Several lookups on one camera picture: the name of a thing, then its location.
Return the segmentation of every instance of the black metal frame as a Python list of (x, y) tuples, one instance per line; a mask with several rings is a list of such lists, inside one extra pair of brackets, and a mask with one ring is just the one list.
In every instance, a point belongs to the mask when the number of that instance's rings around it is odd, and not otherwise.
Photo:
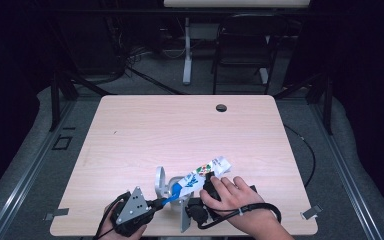
[[(55, 17), (55, 16), (177, 16), (177, 17), (223, 17), (229, 16), (232, 14), (274, 14), (281, 15), (287, 18), (293, 18), (295, 20), (328, 20), (328, 21), (341, 21), (344, 17), (349, 17), (351, 14), (346, 12), (314, 12), (309, 11), (308, 9), (299, 9), (299, 8), (161, 8), (161, 9), (28, 9), (32, 14), (39, 14), (42, 17)], [(310, 91), (307, 96), (307, 101), (309, 103), (316, 103), (321, 94), (325, 91), (325, 101), (324, 101), (324, 112), (323, 112), (323, 123), (329, 134), (332, 134), (330, 127), (331, 121), (331, 104), (332, 104), (332, 81), (329, 78), (327, 73), (321, 73), (321, 78), (311, 77), (295, 86), (275, 95), (275, 99), (281, 99), (287, 97), (289, 94), (298, 90), (302, 86), (305, 86), (309, 82), (322, 82), (319, 84), (319, 87), (314, 88)], [(98, 93), (101, 96), (109, 95), (107, 91), (100, 89), (99, 87), (91, 84), (82, 77), (70, 73), (69, 76), (73, 78), (80, 84), (83, 84), (92, 91)], [(69, 85), (62, 85), (62, 83), (68, 83), (66, 80), (59, 79), (55, 77), (51, 89), (52, 93), (52, 103), (53, 103), (53, 122), (51, 131), (59, 123), (59, 99), (58, 99), (58, 89), (61, 87), (61, 90), (66, 90), (64, 96), (68, 96), (68, 99), (75, 100), (78, 96), (77, 92), (73, 92), (73, 87)]]

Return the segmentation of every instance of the desk leg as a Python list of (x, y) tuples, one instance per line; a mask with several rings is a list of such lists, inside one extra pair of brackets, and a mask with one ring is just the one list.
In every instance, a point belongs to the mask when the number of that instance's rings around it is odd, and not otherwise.
[(185, 68), (183, 70), (183, 84), (191, 84), (192, 57), (191, 57), (191, 37), (189, 34), (189, 18), (185, 21)]

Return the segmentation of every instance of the black object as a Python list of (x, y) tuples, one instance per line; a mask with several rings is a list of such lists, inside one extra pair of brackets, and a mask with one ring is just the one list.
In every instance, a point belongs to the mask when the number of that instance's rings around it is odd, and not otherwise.
[[(210, 181), (212, 176), (214, 176), (214, 172), (209, 172), (205, 175), (205, 183), (204, 183), (203, 189), (206, 190), (212, 198), (218, 201), (221, 201), (221, 198), (218, 195), (214, 185)], [(250, 188), (253, 191), (257, 192), (257, 189), (255, 188), (254, 185), (250, 186)], [(204, 230), (204, 229), (213, 227), (223, 222), (224, 220), (227, 220), (238, 214), (242, 215), (244, 212), (252, 211), (259, 208), (271, 210), (276, 214), (276, 218), (279, 221), (279, 223), (282, 221), (282, 215), (279, 209), (270, 203), (254, 203), (254, 204), (245, 205), (243, 207), (240, 207), (239, 209), (217, 210), (217, 209), (212, 209), (205, 206), (201, 198), (191, 198), (188, 202), (188, 205), (185, 208), (185, 211), (189, 217), (191, 217), (194, 221), (198, 223), (198, 228)], [(219, 214), (216, 213), (216, 211), (229, 212), (229, 214), (225, 216), (220, 216)], [(207, 225), (203, 225), (208, 220), (208, 214), (210, 214), (211, 218), (213, 219), (213, 222)]]
[(166, 200), (166, 198), (160, 198), (154, 201), (146, 201), (148, 207), (151, 207), (149, 211), (129, 221), (123, 222), (121, 224), (117, 224), (116, 223), (117, 218), (123, 211), (124, 206), (126, 205), (130, 196), (131, 196), (130, 192), (126, 192), (123, 195), (121, 195), (120, 197), (123, 201), (117, 203), (113, 211), (113, 214), (111, 215), (111, 222), (113, 223), (114, 230), (118, 234), (121, 234), (125, 237), (132, 236), (132, 234), (135, 233), (142, 225), (151, 222), (151, 220), (154, 218), (154, 213), (161, 210), (164, 207), (162, 202)]
[(216, 94), (217, 70), (221, 67), (269, 69), (264, 94), (268, 93), (277, 49), (288, 31), (286, 18), (267, 14), (235, 14), (222, 21), (217, 33), (211, 72)]
[[(221, 201), (220, 195), (218, 195), (213, 183), (210, 180), (212, 176), (214, 176), (214, 172), (209, 172), (205, 174), (205, 183), (203, 189), (206, 190), (212, 198), (217, 201)], [(214, 210), (211, 208), (208, 208), (207, 211), (214, 221), (216, 221), (220, 217), (220, 215), (214, 212)]]

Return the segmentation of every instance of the black cable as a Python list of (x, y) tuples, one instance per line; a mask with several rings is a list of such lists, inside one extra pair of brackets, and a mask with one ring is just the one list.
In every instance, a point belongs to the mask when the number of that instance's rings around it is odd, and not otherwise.
[(181, 92), (181, 91), (178, 91), (174, 88), (171, 88), (169, 86), (166, 86), (164, 84), (162, 84), (161, 82), (151, 78), (150, 76), (148, 75), (145, 75), (135, 69), (133, 69), (132, 67), (130, 66), (126, 66), (127, 69), (129, 69), (131, 72), (133, 72), (134, 74), (138, 75), (139, 77), (145, 79), (146, 81), (150, 82), (150, 83), (153, 83), (154, 85), (156, 85), (157, 87), (163, 89), (164, 91), (167, 91), (171, 94), (177, 94), (177, 95), (189, 95), (188, 93), (185, 93), (185, 92)]
[(305, 143), (305, 145), (308, 147), (308, 149), (310, 150), (311, 152), (311, 155), (313, 157), (313, 167), (311, 169), (311, 174), (310, 176), (308, 177), (307, 181), (305, 182), (304, 184), (304, 187), (307, 187), (308, 184), (310, 183), (311, 179), (313, 178), (313, 175), (314, 175), (314, 172), (316, 170), (316, 155), (314, 154), (314, 150), (313, 148), (310, 146), (310, 144), (308, 144), (308, 142), (304, 139), (303, 136), (301, 136), (301, 134), (299, 134), (297, 131), (293, 130), (291, 127), (289, 127), (288, 125), (286, 124), (283, 124), (283, 126), (285, 126), (285, 128), (289, 129), (290, 131), (292, 131), (293, 133), (295, 133), (299, 138), (301, 138), (301, 140)]
[(279, 211), (279, 209), (274, 206), (273, 204), (270, 204), (270, 203), (254, 203), (254, 204), (249, 204), (249, 205), (246, 205), (246, 206), (243, 206), (239, 209), (232, 209), (232, 210), (217, 210), (217, 209), (212, 209), (212, 208), (209, 208), (213, 211), (218, 211), (218, 212), (231, 212), (223, 217), (220, 217), (218, 218), (217, 220), (215, 220), (214, 222), (212, 223), (209, 223), (207, 225), (202, 225), (202, 223), (198, 223), (198, 228), (199, 229), (208, 229), (210, 227), (213, 227), (231, 217), (234, 217), (236, 215), (240, 215), (240, 214), (243, 214), (245, 212), (248, 212), (248, 211), (252, 211), (252, 210), (255, 210), (255, 209), (267, 209), (267, 210), (270, 210), (270, 211), (273, 211), (276, 215), (276, 218), (277, 218), (277, 221), (280, 223), (282, 221), (282, 215)]
[(99, 235), (99, 234), (101, 233), (102, 226), (104, 225), (104, 222), (105, 222), (105, 220), (106, 220), (107, 217), (108, 217), (108, 214), (111, 212), (111, 210), (113, 209), (114, 205), (115, 205), (116, 203), (118, 203), (121, 199), (122, 199), (122, 195), (118, 196), (118, 197), (117, 197), (117, 198), (116, 198), (110, 205), (108, 205), (107, 209), (105, 210), (104, 216), (102, 217), (101, 222), (99, 223), (99, 227), (98, 227), (98, 229), (96, 230), (96, 234), (95, 234), (95, 236), (93, 237), (93, 240), (100, 239), (101, 237), (105, 236), (106, 234), (108, 234), (109, 232), (111, 232), (112, 230), (114, 230), (114, 228), (111, 228), (110, 230), (108, 230), (108, 231), (105, 232), (104, 234)]

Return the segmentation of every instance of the wooden table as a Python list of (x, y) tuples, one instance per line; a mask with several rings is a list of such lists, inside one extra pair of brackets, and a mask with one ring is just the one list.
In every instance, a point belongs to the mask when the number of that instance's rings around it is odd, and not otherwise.
[[(216, 110), (224, 104), (227, 111)], [(51, 226), (55, 236), (95, 234), (105, 206), (140, 186), (154, 200), (156, 169), (167, 182), (224, 156), (229, 178), (241, 176), (282, 212), (293, 235), (317, 232), (275, 101), (270, 96), (160, 95), (102, 98)], [(157, 212), (144, 236), (238, 236), (228, 222), (208, 230), (196, 223), (180, 233), (180, 214), (170, 206)]]

